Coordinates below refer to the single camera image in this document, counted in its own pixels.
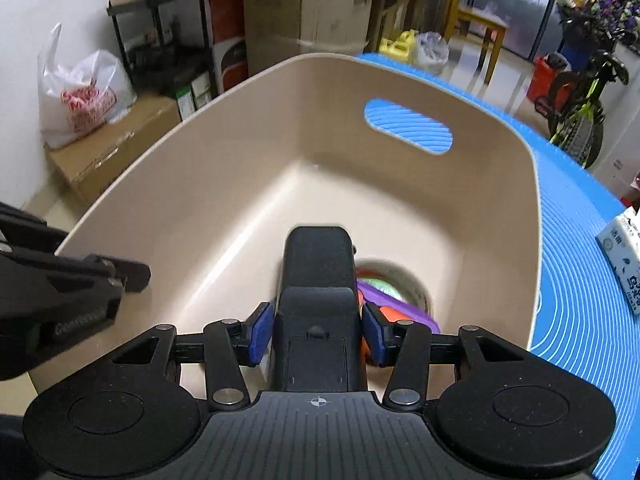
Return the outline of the orange purple utility knife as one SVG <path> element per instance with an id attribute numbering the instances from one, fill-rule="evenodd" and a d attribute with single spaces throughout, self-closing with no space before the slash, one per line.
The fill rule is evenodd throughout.
<path id="1" fill-rule="evenodd" d="M 419 323 L 427 326 L 433 334 L 440 333 L 431 315 L 380 292 L 366 282 L 358 281 L 357 286 L 363 338 L 375 366 L 395 364 L 404 341 L 406 325 Z"/>

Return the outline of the bicycle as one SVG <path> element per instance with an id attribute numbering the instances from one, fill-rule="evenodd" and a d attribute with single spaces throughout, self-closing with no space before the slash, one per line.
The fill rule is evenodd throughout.
<path id="1" fill-rule="evenodd" d="M 600 155 L 604 138 L 603 90 L 610 82 L 629 84 L 626 65 L 615 54 L 620 42 L 631 46 L 638 32 L 616 26 L 612 32 L 593 16 L 570 6 L 559 6 L 567 36 L 585 39 L 593 47 L 582 70 L 558 73 L 548 93 L 534 102 L 547 119 L 549 142 L 582 168 L 591 167 Z"/>

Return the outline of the red bucket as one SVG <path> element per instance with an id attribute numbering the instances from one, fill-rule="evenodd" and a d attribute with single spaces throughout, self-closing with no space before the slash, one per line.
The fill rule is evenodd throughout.
<path id="1" fill-rule="evenodd" d="M 559 52 L 537 56 L 526 98 L 532 103 L 535 103 L 540 98 L 546 98 L 555 77 L 571 68 L 572 66 L 570 66 L 567 59 Z"/>

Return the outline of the beige plastic storage bin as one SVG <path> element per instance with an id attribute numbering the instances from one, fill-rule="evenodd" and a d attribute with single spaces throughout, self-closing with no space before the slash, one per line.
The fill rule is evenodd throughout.
<path id="1" fill-rule="evenodd" d="M 152 278 L 110 328 L 35 368 L 35 388 L 157 324 L 246 318 L 276 296 L 296 226 L 341 226 L 358 260 L 410 273 L 446 334 L 477 325 L 532 343 L 541 225 L 524 139 L 431 81 L 310 54 L 167 133 L 70 231 L 63 255 L 142 261 Z"/>

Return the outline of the black metal shelf rack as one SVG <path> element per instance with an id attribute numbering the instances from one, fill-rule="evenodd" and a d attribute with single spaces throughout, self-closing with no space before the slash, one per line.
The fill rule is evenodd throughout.
<path id="1" fill-rule="evenodd" d="M 106 13 L 110 17 L 119 48 L 122 66 L 134 88 L 154 90 L 162 96 L 174 98 L 177 91 L 190 86 L 199 76 L 206 74 L 209 82 L 215 82 L 214 52 L 210 43 L 210 26 L 206 16 L 206 0 L 198 0 L 198 21 L 202 41 L 186 44 L 180 35 L 180 26 L 169 26 L 165 34 L 160 8 L 178 0 L 134 0 L 122 4 L 109 4 Z M 126 14 L 146 12 L 150 14 L 155 38 L 149 44 L 128 50 L 122 39 L 118 18 Z"/>

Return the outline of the wooden chair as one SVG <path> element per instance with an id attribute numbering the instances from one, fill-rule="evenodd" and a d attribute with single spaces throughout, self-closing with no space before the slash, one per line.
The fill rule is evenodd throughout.
<path id="1" fill-rule="evenodd" d="M 480 46 L 477 70 L 482 70 L 485 61 L 488 61 L 484 77 L 484 84 L 488 86 L 494 76 L 509 26 L 502 18 L 489 11 L 467 6 L 461 0 L 445 0 L 445 26 L 442 36 L 446 42 L 449 42 L 453 36 L 471 41 L 469 30 L 472 25 L 478 25 L 484 29 L 483 38 L 476 38 L 476 43 Z"/>

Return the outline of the white tape roll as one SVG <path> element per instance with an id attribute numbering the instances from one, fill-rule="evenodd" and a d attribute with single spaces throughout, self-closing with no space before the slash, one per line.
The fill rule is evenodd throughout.
<path id="1" fill-rule="evenodd" d="M 409 270 L 393 261 L 377 258 L 356 260 L 356 273 L 360 280 L 372 285 L 380 292 L 420 311 L 431 314 L 431 297 L 425 286 Z"/>

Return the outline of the large lower cardboard box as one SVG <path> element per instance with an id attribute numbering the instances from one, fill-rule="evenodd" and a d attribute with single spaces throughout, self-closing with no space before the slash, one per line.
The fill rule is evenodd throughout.
<path id="1" fill-rule="evenodd" d="M 243 0 L 248 72 L 305 53 L 360 54 L 372 0 Z"/>

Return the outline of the tissue pack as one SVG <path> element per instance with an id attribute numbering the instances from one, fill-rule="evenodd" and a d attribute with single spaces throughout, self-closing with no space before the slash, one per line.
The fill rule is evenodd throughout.
<path id="1" fill-rule="evenodd" d="M 597 236 L 612 266 L 631 312 L 640 310 L 639 214 L 629 207 L 616 216 Z"/>

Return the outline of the white plastic shopping bag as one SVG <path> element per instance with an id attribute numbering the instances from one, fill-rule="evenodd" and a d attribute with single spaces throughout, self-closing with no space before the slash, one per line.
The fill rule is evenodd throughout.
<path id="1" fill-rule="evenodd" d="M 73 67 L 58 64 L 61 32 L 55 25 L 38 54 L 40 133 L 51 150 L 124 117 L 137 101 L 122 62 L 107 50 L 96 50 Z"/>

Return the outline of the yellow detergent jug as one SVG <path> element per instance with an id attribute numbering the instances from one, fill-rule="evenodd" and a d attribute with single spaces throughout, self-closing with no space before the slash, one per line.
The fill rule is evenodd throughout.
<path id="1" fill-rule="evenodd" d="M 402 32 L 395 40 L 382 38 L 378 46 L 378 53 L 396 62 L 410 64 L 416 48 L 416 36 L 418 36 L 418 32 L 409 29 Z"/>

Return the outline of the cardboard box on floor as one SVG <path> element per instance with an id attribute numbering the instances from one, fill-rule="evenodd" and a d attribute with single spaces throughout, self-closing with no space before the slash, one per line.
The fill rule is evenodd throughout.
<path id="1" fill-rule="evenodd" d="M 46 148 L 46 153 L 78 198 L 91 205 L 133 162 L 180 122 L 174 99 L 142 94 L 118 122 L 105 124 L 59 150 Z"/>

